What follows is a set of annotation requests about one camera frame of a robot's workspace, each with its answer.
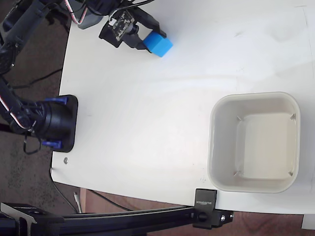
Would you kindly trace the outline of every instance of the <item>blue cube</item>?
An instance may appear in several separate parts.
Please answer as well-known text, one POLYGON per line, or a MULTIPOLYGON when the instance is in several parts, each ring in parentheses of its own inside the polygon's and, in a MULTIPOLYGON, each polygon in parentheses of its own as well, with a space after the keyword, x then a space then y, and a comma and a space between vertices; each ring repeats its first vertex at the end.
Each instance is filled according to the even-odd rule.
POLYGON ((159 57, 164 56, 173 44, 168 38, 163 38, 156 32, 151 32, 144 40, 144 45, 149 49, 151 53, 158 55, 159 57))

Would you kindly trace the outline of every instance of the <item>gray carpet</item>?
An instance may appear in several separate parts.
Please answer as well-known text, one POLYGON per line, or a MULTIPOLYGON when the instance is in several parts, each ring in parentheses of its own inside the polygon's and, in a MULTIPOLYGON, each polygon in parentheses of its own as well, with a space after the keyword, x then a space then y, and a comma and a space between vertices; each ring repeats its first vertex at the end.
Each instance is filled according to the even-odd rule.
MULTIPOLYGON (((0 22, 3 21, 13 0, 0 0, 0 22)), ((49 26, 43 21, 17 57, 16 64, 4 77, 13 85, 23 85, 63 66, 67 32, 57 21, 49 26)), ((59 93, 61 73, 16 93, 34 101, 54 97, 59 93)), ((39 153, 23 152, 24 137, 0 132, 0 202, 26 203, 57 213, 73 213, 51 184, 48 171, 52 152, 43 148, 39 153)), ((30 140, 36 148, 36 140, 30 140)), ((57 184, 58 188, 75 204, 73 192, 78 188, 57 184)))

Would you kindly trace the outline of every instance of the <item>white table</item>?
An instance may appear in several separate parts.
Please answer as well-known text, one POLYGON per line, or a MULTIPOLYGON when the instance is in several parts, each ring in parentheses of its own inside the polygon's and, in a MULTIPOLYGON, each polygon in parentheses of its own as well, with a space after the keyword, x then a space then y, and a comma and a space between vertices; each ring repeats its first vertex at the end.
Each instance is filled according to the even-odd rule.
POLYGON ((219 192, 216 207, 314 214, 315 1, 156 0, 143 9, 174 43, 163 58, 100 40, 105 19, 71 27, 60 94, 77 96, 79 110, 73 150, 53 154, 54 181, 193 206, 196 188, 215 189, 207 174, 214 104, 284 91, 302 114, 297 180, 280 194, 219 192))

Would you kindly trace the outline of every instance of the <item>metal bracket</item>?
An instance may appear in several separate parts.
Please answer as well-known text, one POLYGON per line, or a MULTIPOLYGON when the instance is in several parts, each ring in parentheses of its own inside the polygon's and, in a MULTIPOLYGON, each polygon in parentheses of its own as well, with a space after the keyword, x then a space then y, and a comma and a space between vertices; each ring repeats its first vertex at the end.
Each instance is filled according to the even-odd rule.
MULTIPOLYGON (((197 189, 194 207, 178 206, 111 214, 83 213, 63 217, 27 204, 1 203, 0 210, 14 219, 12 221, 15 221, 17 236, 130 236, 189 224, 210 230, 232 222, 232 211, 215 209, 216 198, 216 190, 197 189)), ((8 220, 3 221, 0 216, 0 233, 13 230, 12 224, 8 224, 12 222, 8 220)))
POLYGON ((18 236, 58 236, 64 218, 28 204, 1 203, 2 213, 16 221, 18 236))
POLYGON ((232 211, 215 209, 216 200, 216 190, 196 189, 193 227, 210 230, 233 221, 232 211))

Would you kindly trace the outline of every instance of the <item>white bowl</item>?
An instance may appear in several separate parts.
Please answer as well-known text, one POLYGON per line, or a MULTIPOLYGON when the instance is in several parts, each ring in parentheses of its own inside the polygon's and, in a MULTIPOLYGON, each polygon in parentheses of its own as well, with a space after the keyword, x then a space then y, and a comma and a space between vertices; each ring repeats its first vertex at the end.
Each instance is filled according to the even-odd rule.
POLYGON ((229 95, 211 113, 208 175, 223 191, 279 193, 296 179, 300 108, 284 92, 229 95))

